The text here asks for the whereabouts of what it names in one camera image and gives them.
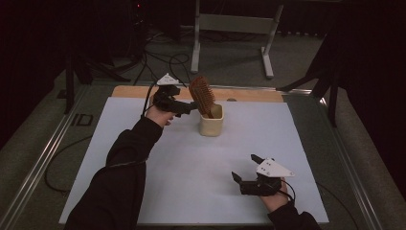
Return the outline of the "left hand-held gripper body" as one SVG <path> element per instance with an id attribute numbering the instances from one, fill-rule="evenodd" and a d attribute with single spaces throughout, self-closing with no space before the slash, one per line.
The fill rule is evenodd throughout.
<path id="1" fill-rule="evenodd" d="M 169 73 L 166 73 L 157 81 L 158 90 L 153 95 L 152 104 L 160 110 L 172 112 L 176 115 L 183 113 L 181 104 L 174 98 L 180 94 L 180 89 L 177 87 L 179 80 L 173 78 Z"/>

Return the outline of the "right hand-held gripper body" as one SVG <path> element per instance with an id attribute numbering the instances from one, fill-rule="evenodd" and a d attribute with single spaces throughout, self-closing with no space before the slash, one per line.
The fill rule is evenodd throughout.
<path id="1" fill-rule="evenodd" d="M 257 179 L 244 181 L 239 185 L 240 192 L 249 196 L 273 196 L 281 190 L 282 178 L 293 177 L 295 173 L 277 163 L 273 158 L 263 158 L 257 166 Z"/>

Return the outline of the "brown wooden hairbrush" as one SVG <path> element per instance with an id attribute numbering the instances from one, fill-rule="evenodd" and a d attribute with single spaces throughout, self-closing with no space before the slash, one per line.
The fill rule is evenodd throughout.
<path id="1" fill-rule="evenodd" d="M 197 103 L 201 115 L 213 118 L 212 108 L 214 106 L 214 93 L 205 77 L 195 78 L 189 85 L 189 91 L 193 100 Z"/>

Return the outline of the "beige square cup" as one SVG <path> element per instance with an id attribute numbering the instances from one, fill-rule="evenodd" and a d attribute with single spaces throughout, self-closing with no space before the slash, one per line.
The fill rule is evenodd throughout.
<path id="1" fill-rule="evenodd" d="M 201 115 L 199 121 L 199 133 L 202 136 L 216 137 L 222 132 L 224 111 L 221 104 L 215 104 L 212 108 L 213 118 Z"/>

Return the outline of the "person's left hand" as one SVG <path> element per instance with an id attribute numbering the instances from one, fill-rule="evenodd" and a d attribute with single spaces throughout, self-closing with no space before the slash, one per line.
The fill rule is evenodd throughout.
<path id="1" fill-rule="evenodd" d="M 146 117 L 149 118 L 154 123 L 156 123 L 157 125 L 159 125 L 160 127 L 169 126 L 174 116 L 175 116 L 174 113 L 163 111 L 155 105 L 153 105 L 146 112 Z"/>

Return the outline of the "person's right hand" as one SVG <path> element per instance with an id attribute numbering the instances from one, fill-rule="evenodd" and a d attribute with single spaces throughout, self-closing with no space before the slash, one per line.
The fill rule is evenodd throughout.
<path id="1" fill-rule="evenodd" d="M 260 200 L 269 213 L 276 211 L 288 202 L 287 187 L 282 181 L 281 192 L 270 196 L 261 196 Z"/>

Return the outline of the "white table mat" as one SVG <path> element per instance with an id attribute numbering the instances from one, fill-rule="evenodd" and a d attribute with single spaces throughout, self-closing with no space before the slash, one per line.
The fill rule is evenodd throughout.
<path id="1" fill-rule="evenodd" d="M 292 173 L 296 208 L 320 223 L 327 212 L 286 103 L 223 103 L 225 118 L 217 137 L 198 132 L 193 111 L 172 122 L 147 160 L 141 225 L 263 225 L 266 210 L 258 197 L 242 195 L 232 175 L 256 178 L 252 155 L 273 158 Z"/>

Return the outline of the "black metal stand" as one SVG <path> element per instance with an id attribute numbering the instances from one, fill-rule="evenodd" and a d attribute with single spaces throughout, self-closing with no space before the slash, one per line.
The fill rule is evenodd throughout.
<path id="1" fill-rule="evenodd" d="M 84 54 L 68 53 L 65 59 L 65 89 L 63 95 L 63 99 L 65 100 L 65 114 L 68 114 L 75 104 L 74 77 L 77 77 L 82 84 L 90 84 L 93 81 L 90 72 L 91 69 L 101 71 L 114 81 L 129 82 L 129 79 L 119 76 Z"/>
<path id="2" fill-rule="evenodd" d="M 317 80 L 310 95 L 313 98 L 322 99 L 325 94 L 329 92 L 327 117 L 333 127 L 337 127 L 335 111 L 339 79 L 338 57 L 340 57 L 340 53 L 336 47 L 335 37 L 332 33 L 328 33 L 314 59 L 311 61 L 305 75 L 299 80 L 277 88 L 278 91 L 289 92 L 309 81 Z"/>

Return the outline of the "aluminium frame rail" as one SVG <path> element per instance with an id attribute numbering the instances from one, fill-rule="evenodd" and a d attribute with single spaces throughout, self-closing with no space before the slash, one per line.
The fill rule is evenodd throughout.
<path id="1" fill-rule="evenodd" d="M 67 132 L 71 122 L 73 121 L 76 110 L 81 103 L 83 97 L 88 92 L 90 86 L 84 85 L 79 88 L 77 95 L 74 98 L 74 104 L 71 110 L 65 114 L 59 124 L 57 125 L 53 135 L 47 142 L 44 150 L 41 152 L 35 164 L 30 169 L 29 173 L 25 177 L 22 185 L 17 191 L 11 205 L 7 209 L 5 215 L 0 219 L 0 230 L 12 230 L 16 222 L 18 221 L 25 206 L 30 200 L 37 184 L 39 183 L 46 168 L 51 162 L 52 157 L 55 155 L 56 150 L 62 141 L 65 133 Z"/>
<path id="2" fill-rule="evenodd" d="M 325 99 L 317 99 L 316 100 L 319 109 L 321 110 L 322 116 L 324 117 L 325 122 L 327 123 L 333 138 L 335 145 L 338 149 L 338 158 L 341 161 L 341 164 L 344 168 L 344 172 L 346 177 L 349 181 L 351 189 L 354 193 L 354 196 L 357 200 L 358 206 L 363 214 L 364 220 L 368 225 L 369 230 L 383 230 L 381 222 L 372 207 L 372 203 L 370 201 L 369 195 L 364 188 L 364 185 L 354 168 L 350 160 L 350 156 L 345 148 L 344 142 L 340 136 L 340 133 L 336 127 L 333 127 L 327 117 L 327 103 Z"/>

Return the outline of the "white metal table frame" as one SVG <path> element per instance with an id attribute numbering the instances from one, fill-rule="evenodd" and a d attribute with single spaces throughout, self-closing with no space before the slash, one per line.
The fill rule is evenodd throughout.
<path id="1" fill-rule="evenodd" d="M 268 35 L 267 43 L 264 47 L 260 48 L 260 51 L 265 77 L 268 79 L 273 79 L 274 71 L 269 53 L 280 23 L 283 7 L 284 4 L 279 4 L 272 18 L 221 15 L 212 13 L 202 13 L 200 11 L 200 0 L 195 0 L 194 26 L 193 26 L 194 44 L 192 49 L 191 72 L 193 74 L 197 74 L 199 72 L 199 59 L 200 59 L 199 38 L 201 31 L 248 33 L 248 34 Z"/>

